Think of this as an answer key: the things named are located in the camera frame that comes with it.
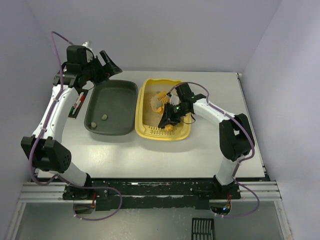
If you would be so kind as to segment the yellow litter box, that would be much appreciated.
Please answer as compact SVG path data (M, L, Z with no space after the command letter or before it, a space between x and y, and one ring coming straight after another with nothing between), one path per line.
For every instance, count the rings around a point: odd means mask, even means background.
M138 98L135 109L135 131L140 137L149 139L149 140L159 140L159 141L178 141L183 140L191 132L191 114L187 114L182 118L182 122L172 126L166 126L164 129L149 126L143 124L143 95L145 92L150 91L166 91L166 93L178 83L181 83L181 80L176 79L163 79L163 78L148 78L139 89Z

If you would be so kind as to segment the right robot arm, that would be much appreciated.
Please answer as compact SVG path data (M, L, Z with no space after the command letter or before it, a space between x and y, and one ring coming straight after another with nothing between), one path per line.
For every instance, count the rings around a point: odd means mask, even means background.
M202 85L206 94L195 94L191 82L182 82L172 87L166 94L163 113L158 124L160 129L182 122L187 114L198 115L218 127L219 148L223 155L218 172L213 176L213 192L226 193L236 183L236 173L242 162L255 155L255 141L248 117L230 113L209 100L209 91Z

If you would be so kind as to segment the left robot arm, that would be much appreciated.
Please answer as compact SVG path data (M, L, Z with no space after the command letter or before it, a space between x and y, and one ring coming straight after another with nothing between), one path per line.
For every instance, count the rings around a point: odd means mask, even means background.
M87 199L94 191L91 176L72 163L72 153L62 145L71 108L87 82L97 86L122 72L104 50L99 54L105 64L85 44L67 47L67 60L58 62L44 115L32 135L24 136L20 143L28 158L32 181L46 186L59 178L67 183L65 195L71 199Z

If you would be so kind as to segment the orange litter scoop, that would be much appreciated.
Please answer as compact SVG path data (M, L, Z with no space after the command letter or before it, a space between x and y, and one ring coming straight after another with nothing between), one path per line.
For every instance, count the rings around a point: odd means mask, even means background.
M157 91L150 99L150 107L156 116L155 120L153 120L156 126L160 123L160 119L164 113L164 107L167 102L168 96L165 91Z

